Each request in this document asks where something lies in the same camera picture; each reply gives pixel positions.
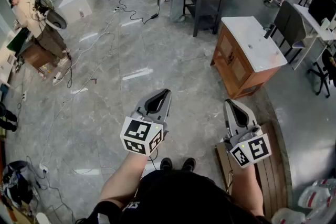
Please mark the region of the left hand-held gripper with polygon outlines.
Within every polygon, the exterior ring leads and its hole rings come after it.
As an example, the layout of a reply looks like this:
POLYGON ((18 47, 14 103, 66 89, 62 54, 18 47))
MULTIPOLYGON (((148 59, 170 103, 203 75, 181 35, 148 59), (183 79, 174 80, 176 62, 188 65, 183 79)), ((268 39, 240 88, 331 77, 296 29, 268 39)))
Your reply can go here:
POLYGON ((172 92, 154 90, 142 97, 135 110, 124 120, 120 139, 125 150, 150 156, 163 142, 167 130, 172 92))

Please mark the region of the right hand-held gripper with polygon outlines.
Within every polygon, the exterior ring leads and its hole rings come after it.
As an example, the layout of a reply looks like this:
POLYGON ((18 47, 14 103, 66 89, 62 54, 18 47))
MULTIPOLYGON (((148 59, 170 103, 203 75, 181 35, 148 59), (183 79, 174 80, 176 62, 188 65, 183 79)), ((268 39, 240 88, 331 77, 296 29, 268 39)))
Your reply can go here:
POLYGON ((256 164, 271 155, 271 147, 267 133, 263 133, 253 111, 243 103, 225 100, 226 126, 231 138, 224 140, 226 151, 234 158, 241 168, 256 164), (240 128, 248 130, 239 134, 240 128))

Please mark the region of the person's right forearm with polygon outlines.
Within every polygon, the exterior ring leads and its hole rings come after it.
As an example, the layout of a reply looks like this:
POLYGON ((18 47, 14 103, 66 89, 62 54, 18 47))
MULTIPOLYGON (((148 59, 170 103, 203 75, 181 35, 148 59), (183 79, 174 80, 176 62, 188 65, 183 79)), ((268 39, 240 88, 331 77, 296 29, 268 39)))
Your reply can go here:
POLYGON ((254 165, 233 168, 231 196, 255 216, 264 216, 263 194, 259 187, 254 165))

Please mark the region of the person's left forearm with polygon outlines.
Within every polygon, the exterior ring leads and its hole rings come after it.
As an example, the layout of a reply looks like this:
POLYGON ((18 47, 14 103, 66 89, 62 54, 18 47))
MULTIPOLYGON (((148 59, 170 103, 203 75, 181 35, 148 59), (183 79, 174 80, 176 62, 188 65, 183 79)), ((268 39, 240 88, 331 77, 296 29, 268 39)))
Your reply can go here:
POLYGON ((99 201, 110 201, 119 208, 126 206, 137 191, 147 161, 147 156, 130 152, 105 182, 99 201))

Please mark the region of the white boxy cabinet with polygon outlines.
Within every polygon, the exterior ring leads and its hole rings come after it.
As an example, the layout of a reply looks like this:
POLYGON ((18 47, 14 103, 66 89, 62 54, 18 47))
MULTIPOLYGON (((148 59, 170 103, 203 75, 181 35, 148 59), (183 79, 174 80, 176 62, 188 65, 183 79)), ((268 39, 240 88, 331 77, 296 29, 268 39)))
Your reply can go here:
POLYGON ((62 0, 58 8, 67 24, 93 13, 96 0, 62 0))

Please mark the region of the person's black left shoe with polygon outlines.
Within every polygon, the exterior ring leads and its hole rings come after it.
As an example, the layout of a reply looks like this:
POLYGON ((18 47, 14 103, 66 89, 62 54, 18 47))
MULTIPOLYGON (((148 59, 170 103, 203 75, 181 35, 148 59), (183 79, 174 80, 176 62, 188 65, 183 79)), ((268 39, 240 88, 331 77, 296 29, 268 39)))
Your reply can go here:
POLYGON ((170 171, 173 169, 173 164, 170 158, 165 157, 161 160, 160 170, 170 171))

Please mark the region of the person's black shoe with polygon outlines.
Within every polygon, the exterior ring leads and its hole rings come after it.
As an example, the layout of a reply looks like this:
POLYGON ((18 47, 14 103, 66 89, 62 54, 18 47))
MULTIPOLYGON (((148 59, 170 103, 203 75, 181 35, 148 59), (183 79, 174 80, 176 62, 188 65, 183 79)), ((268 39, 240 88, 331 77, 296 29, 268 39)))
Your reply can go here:
POLYGON ((196 160, 194 158, 190 157, 184 162, 181 170, 188 171, 188 172, 193 172, 194 169, 195 169, 195 166, 196 166, 196 160))
POLYGON ((160 170, 170 171, 173 169, 173 164, 170 158, 165 157, 161 160, 160 170))

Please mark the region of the person's black right shoe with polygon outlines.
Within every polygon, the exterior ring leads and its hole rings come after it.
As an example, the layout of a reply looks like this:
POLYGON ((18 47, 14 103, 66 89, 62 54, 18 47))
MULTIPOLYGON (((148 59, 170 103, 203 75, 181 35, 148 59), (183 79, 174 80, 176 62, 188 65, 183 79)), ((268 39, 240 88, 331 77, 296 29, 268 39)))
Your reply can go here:
POLYGON ((196 166, 196 160, 194 158, 190 157, 184 162, 181 170, 188 171, 188 172, 193 172, 194 169, 195 169, 195 166, 196 166))

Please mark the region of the wooden slatted platform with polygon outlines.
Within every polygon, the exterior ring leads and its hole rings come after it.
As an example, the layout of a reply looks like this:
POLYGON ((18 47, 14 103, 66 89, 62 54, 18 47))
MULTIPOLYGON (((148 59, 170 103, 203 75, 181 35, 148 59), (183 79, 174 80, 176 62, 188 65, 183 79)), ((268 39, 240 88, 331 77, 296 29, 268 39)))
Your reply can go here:
MULTIPOLYGON (((264 214, 271 220, 273 215, 281 208, 288 206, 287 186, 282 156, 272 122, 261 125, 263 132, 268 134, 272 155, 255 164, 256 176, 261 187, 264 199, 264 214)), ((230 172, 236 163, 234 158, 226 152, 224 143, 215 146, 219 167, 224 181, 224 189, 232 192, 230 172)))

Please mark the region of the grey round platform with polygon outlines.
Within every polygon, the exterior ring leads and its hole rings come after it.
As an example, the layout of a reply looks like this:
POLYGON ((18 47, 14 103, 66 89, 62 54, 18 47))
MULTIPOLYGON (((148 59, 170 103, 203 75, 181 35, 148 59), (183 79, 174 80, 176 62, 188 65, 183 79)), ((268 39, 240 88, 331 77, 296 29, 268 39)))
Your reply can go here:
POLYGON ((292 190, 301 192, 336 166, 336 87, 330 97, 306 69, 283 66, 266 83, 288 156, 292 190))

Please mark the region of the white ceramic sink top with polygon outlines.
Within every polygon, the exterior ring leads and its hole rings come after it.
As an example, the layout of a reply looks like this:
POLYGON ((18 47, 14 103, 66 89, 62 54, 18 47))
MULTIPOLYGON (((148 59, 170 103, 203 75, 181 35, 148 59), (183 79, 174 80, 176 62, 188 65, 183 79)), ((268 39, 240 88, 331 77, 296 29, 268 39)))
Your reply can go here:
POLYGON ((238 42, 254 72, 287 64, 286 58, 272 38, 264 38, 265 31, 255 17, 223 17, 222 22, 238 42), (280 52, 277 57, 274 56, 276 51, 280 52))

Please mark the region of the black faucet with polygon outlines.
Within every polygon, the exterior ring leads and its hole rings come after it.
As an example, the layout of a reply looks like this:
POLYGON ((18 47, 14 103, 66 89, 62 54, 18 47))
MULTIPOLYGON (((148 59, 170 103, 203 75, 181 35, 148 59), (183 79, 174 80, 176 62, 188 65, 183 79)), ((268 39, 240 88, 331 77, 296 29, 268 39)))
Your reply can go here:
POLYGON ((265 31, 265 39, 268 39, 268 37, 273 33, 275 26, 275 24, 270 24, 269 26, 263 28, 263 30, 265 31))

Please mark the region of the person's black shirt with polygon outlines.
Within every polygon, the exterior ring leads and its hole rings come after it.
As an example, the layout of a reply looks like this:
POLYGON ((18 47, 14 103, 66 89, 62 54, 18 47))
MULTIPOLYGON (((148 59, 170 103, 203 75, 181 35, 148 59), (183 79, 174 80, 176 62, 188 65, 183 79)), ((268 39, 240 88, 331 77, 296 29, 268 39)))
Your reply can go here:
POLYGON ((77 224, 271 224, 239 205, 209 178, 183 170, 156 170, 141 181, 135 197, 119 208, 98 203, 77 224))

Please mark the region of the black office chair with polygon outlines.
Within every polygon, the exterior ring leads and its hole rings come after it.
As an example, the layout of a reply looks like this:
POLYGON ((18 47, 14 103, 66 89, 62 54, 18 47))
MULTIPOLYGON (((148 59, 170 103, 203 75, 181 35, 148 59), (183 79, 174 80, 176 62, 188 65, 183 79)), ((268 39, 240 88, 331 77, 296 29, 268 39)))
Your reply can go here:
POLYGON ((320 79, 320 88, 316 92, 316 96, 321 93, 322 87, 325 87, 327 91, 326 98, 330 97, 329 85, 333 83, 336 88, 336 53, 331 54, 329 50, 325 50, 321 56, 323 67, 321 68, 317 62, 313 63, 313 66, 316 66, 318 70, 312 68, 308 69, 307 73, 313 73, 320 79))

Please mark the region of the clear water jug red label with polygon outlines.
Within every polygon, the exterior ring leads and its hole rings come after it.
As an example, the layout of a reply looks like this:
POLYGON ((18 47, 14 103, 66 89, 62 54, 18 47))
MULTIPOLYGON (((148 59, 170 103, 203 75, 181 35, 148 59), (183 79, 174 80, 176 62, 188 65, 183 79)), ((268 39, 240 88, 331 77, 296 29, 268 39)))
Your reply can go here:
POLYGON ((330 201, 331 194, 325 187, 309 186, 299 197, 298 206, 308 209, 316 209, 326 205, 330 201))
POLYGON ((330 194, 336 192, 336 178, 319 179, 316 180, 312 185, 327 188, 330 194))
POLYGON ((306 217, 306 224, 333 224, 336 223, 336 200, 314 209, 306 217))
POLYGON ((272 217, 272 224, 304 224, 306 216, 289 208, 280 208, 272 217))

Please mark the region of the dark grey chair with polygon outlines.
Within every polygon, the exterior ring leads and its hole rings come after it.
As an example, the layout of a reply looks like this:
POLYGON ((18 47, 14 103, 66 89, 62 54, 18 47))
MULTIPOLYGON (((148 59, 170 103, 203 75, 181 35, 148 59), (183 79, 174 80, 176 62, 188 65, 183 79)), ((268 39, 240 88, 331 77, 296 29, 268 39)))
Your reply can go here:
POLYGON ((305 39, 307 36, 306 28, 301 14, 288 1, 284 1, 278 11, 274 21, 274 30, 271 37, 278 30, 283 36, 283 40, 279 48, 286 41, 289 45, 289 50, 285 53, 286 57, 293 49, 296 49, 296 54, 291 58, 289 63, 292 63, 297 55, 306 47, 305 39))

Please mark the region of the white desk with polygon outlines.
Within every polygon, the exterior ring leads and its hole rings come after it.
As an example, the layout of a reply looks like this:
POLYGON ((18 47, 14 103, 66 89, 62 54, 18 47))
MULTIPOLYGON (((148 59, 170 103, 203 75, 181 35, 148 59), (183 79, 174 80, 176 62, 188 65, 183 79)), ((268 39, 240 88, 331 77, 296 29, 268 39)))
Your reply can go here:
POLYGON ((292 66, 293 70, 296 70, 299 65, 302 63, 309 50, 312 48, 315 40, 320 37, 323 41, 334 41, 336 40, 336 33, 331 32, 327 29, 322 29, 318 22, 312 17, 312 15, 308 12, 307 7, 300 6, 298 4, 293 5, 295 9, 300 13, 300 15, 308 22, 308 24, 312 27, 312 34, 309 34, 308 43, 303 49, 303 54, 296 61, 296 63, 292 66))

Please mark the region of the grey oval basin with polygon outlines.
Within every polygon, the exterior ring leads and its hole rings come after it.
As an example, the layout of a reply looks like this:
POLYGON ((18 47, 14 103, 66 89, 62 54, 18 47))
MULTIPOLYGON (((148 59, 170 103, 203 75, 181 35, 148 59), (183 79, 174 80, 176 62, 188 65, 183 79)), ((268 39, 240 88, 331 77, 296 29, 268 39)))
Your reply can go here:
POLYGON ((45 23, 55 30, 64 30, 67 28, 67 22, 53 9, 48 9, 44 13, 45 23))

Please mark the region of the black monitor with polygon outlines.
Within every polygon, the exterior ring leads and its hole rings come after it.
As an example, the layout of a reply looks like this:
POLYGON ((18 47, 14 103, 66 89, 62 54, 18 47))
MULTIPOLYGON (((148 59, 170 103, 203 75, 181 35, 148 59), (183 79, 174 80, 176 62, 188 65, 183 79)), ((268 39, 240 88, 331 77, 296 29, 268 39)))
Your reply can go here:
POLYGON ((312 0, 308 12, 320 26, 325 18, 332 22, 336 17, 336 0, 312 0))

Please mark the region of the green board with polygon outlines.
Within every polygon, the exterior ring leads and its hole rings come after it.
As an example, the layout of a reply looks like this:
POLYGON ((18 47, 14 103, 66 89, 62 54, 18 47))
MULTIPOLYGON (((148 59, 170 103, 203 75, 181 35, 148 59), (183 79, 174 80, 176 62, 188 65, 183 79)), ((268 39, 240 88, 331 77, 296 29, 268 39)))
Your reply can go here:
POLYGON ((27 28, 22 28, 17 35, 9 42, 7 49, 13 52, 20 52, 25 40, 29 36, 30 31, 27 28))

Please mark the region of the black and grey backpack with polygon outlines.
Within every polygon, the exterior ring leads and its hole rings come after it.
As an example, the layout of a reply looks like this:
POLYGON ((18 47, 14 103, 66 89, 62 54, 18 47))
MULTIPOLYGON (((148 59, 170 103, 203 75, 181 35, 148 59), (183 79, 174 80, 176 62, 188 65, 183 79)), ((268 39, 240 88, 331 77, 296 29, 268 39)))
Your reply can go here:
POLYGON ((29 204, 33 191, 29 181, 29 169, 26 161, 9 163, 3 171, 3 191, 16 208, 21 208, 23 202, 29 204))

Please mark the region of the wooden sink cabinet frame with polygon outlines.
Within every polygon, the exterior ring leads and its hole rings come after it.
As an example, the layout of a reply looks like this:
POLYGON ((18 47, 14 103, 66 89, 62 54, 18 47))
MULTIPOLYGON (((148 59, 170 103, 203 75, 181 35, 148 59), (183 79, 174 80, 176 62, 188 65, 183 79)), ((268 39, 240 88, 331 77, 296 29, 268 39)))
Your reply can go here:
POLYGON ((245 62, 246 66, 249 68, 250 75, 248 76, 248 78, 241 87, 237 85, 237 81, 234 78, 231 69, 232 62, 230 65, 226 64, 218 48, 218 42, 216 44, 213 58, 211 60, 211 65, 217 68, 225 85, 225 88, 228 92, 228 95, 231 99, 239 99, 245 96, 251 96, 256 91, 258 91, 278 71, 279 68, 276 67, 261 72, 254 72, 253 68, 251 67, 251 64, 249 63, 247 57, 240 48, 238 42, 235 40, 235 38, 229 32, 228 28, 225 25, 222 25, 218 41, 221 35, 223 34, 228 38, 229 42, 233 45, 234 56, 240 56, 241 59, 245 62))

